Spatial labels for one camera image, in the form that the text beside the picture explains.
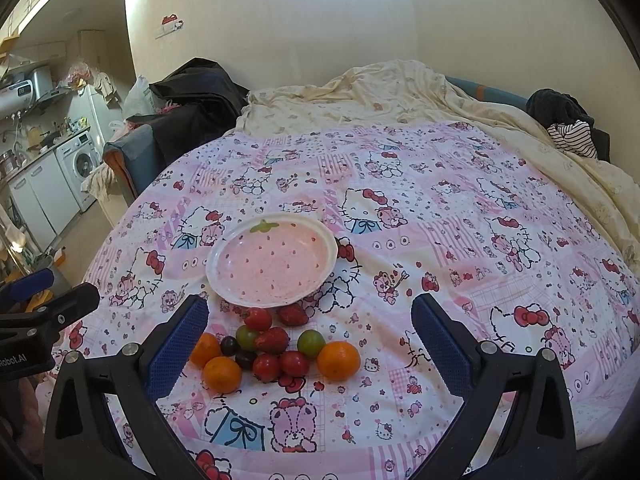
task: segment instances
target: ceiling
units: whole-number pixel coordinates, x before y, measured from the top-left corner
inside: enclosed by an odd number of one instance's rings
[[[87,28],[110,30],[121,27],[123,21],[124,0],[49,0],[22,31],[16,48],[66,41]]]

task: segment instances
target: oval plate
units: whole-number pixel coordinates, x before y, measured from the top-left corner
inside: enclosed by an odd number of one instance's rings
[[[209,285],[229,303],[268,308],[320,288],[337,257],[334,234],[296,213],[270,213],[238,224],[207,260]]]

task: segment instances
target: washing machine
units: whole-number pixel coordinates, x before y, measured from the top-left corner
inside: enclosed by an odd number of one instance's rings
[[[80,187],[100,164],[94,142],[88,133],[75,136],[56,148],[56,158],[76,202],[83,212],[86,211],[94,203],[95,196],[85,193]]]

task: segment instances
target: white plate rim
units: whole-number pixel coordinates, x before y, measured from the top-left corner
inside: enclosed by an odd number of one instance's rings
[[[247,229],[250,229],[250,227],[248,227],[249,224],[253,226],[256,223],[260,223],[261,220],[264,220],[264,221],[267,221],[267,222],[287,222],[288,221],[288,222],[297,222],[299,224],[305,224],[308,227],[310,227],[313,230],[315,230],[316,232],[318,232],[318,235],[320,235],[320,237],[324,241],[324,244],[327,247],[329,254],[332,254],[332,248],[335,249],[334,258],[332,259],[331,257],[329,257],[329,259],[327,261],[327,264],[325,265],[324,269],[322,269],[322,272],[319,274],[320,277],[322,278],[320,280],[320,282],[317,285],[314,282],[314,284],[311,285],[308,288],[308,290],[305,289],[304,294],[300,298],[296,298],[295,300],[292,300],[289,303],[294,303],[295,301],[298,301],[298,300],[304,298],[305,296],[308,296],[309,294],[311,294],[311,293],[315,292],[316,290],[318,290],[318,288],[326,281],[326,279],[329,277],[329,274],[332,273],[332,271],[334,270],[334,267],[335,267],[335,263],[336,263],[337,255],[338,255],[338,245],[337,245],[337,243],[335,241],[335,235],[333,234],[331,229],[329,229],[326,225],[324,225],[318,219],[313,218],[311,216],[306,216],[306,215],[299,214],[299,213],[290,213],[290,212],[263,213],[263,214],[256,215],[256,216],[251,217],[251,218],[243,219],[242,222],[238,223],[233,229],[231,229],[231,231],[228,232],[228,234],[225,234],[225,236],[222,237],[222,242],[223,243],[215,244],[211,248],[211,252],[209,253],[209,257],[207,258],[207,266],[205,268],[205,274],[206,274],[207,281],[209,282],[209,286],[211,287],[211,290],[213,290],[217,295],[219,295],[220,298],[223,298],[224,300],[228,301],[229,303],[233,303],[233,304],[236,304],[236,305],[239,305],[239,306],[254,306],[254,307],[257,307],[257,308],[272,308],[274,306],[282,306],[283,305],[282,301],[276,301],[276,302],[256,305],[256,304],[253,304],[253,303],[243,302],[242,299],[240,299],[240,298],[233,298],[233,300],[231,300],[229,298],[225,298],[224,295],[221,294],[221,288],[218,286],[219,285],[218,281],[213,279],[213,277],[216,275],[216,265],[218,264],[218,260],[220,259],[220,255],[223,253],[223,251],[227,247],[227,245],[234,238],[236,238],[236,236],[238,236],[241,232],[245,232],[245,231],[247,231]]]

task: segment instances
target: green leaf design on plate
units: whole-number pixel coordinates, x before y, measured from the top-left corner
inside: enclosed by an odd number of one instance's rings
[[[251,229],[249,229],[250,233],[257,233],[257,232],[261,232],[261,233],[268,233],[269,231],[271,231],[271,229],[273,229],[274,227],[278,227],[280,224],[276,223],[276,222],[267,222],[266,220],[262,219],[260,220],[260,223],[258,225],[254,225]]]

